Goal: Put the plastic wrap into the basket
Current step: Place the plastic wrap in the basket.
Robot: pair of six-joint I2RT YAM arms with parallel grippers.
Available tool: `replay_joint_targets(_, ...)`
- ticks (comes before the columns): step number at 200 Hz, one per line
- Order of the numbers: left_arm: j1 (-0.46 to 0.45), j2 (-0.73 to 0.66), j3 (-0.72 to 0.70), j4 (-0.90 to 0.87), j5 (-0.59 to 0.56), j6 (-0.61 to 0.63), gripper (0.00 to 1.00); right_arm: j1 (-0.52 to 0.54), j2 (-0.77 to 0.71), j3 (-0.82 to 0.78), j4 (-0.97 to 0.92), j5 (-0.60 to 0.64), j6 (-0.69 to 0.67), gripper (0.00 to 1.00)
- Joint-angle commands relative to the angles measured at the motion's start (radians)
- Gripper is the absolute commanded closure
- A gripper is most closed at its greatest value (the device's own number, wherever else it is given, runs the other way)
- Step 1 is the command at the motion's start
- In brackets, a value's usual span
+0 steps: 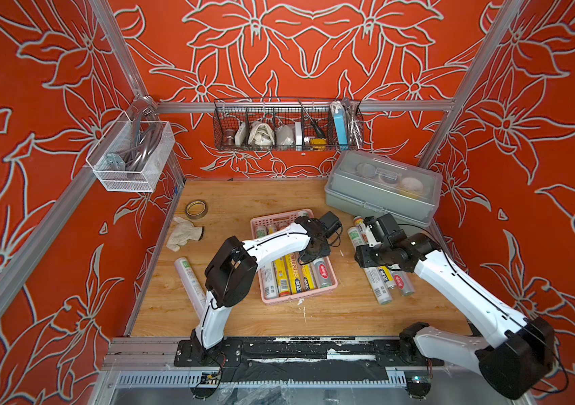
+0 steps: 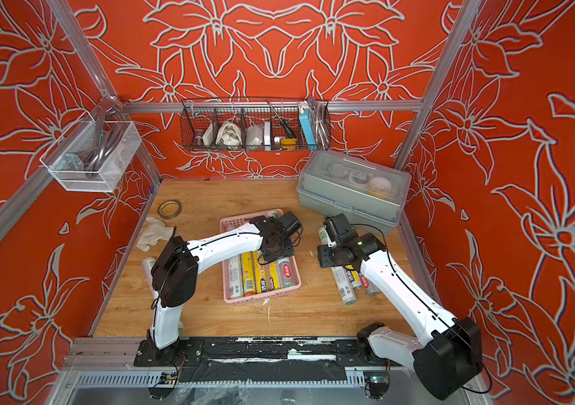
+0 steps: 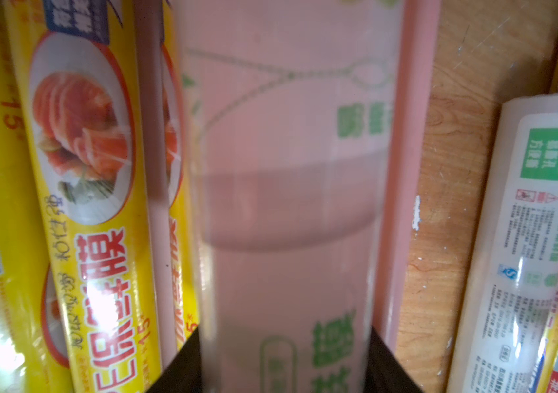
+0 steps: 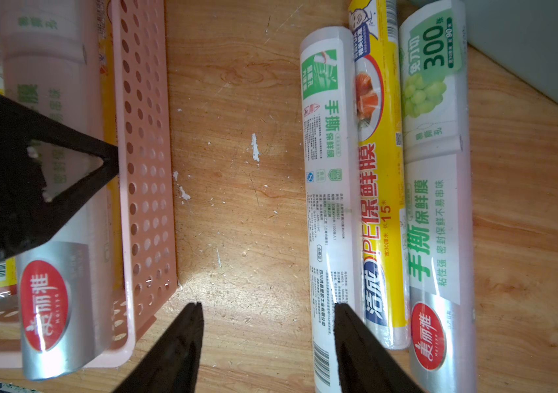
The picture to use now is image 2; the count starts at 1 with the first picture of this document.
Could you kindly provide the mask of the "yellow wrap roll long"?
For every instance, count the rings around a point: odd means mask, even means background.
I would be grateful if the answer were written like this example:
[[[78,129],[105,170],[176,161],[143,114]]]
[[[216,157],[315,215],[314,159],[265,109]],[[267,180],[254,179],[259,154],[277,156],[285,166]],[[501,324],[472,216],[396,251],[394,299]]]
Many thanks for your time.
[[[246,252],[241,255],[243,295],[250,296],[256,294],[255,288],[255,265],[253,253]]]

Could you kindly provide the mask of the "white green 300 wrap roll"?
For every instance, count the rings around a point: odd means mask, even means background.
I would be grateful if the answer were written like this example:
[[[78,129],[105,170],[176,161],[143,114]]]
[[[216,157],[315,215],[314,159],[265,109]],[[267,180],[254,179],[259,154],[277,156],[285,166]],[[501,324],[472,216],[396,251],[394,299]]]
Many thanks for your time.
[[[147,280],[147,283],[149,285],[149,289],[152,293],[152,297],[155,299],[158,297],[158,293],[156,292],[154,286],[153,286],[153,277],[152,277],[152,269],[154,268],[156,264],[156,258],[145,258],[142,261],[142,268]]]

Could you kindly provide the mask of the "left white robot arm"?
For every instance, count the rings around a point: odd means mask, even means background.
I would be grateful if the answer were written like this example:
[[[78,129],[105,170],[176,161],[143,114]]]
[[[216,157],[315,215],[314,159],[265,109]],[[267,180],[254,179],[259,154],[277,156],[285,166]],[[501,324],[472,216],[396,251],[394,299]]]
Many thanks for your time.
[[[184,304],[194,295],[198,276],[228,259],[258,251],[263,264],[294,255],[303,226],[288,211],[277,218],[256,216],[238,228],[202,240],[173,236],[152,267],[155,301],[149,341],[164,350],[179,339]]]

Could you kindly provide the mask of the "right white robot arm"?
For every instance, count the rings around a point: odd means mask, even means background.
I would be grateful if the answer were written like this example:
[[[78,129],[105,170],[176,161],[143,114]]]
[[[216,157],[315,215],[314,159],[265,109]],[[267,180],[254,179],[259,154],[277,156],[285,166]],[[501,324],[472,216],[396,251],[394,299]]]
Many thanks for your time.
[[[382,235],[358,234],[346,216],[325,219],[329,238],[318,248],[323,268],[352,266],[375,285],[407,321],[415,336],[404,339],[375,322],[358,334],[380,359],[414,371],[427,391],[445,400],[485,370],[481,329],[458,319],[432,299],[397,264]]]

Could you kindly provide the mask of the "pink plastic basket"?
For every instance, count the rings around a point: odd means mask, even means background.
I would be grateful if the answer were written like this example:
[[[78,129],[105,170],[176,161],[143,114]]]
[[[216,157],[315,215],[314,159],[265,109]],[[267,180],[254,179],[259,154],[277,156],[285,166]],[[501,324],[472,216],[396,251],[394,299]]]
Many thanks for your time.
[[[301,287],[295,256],[262,263],[260,252],[246,252],[221,263],[223,298],[229,305],[295,293]]]

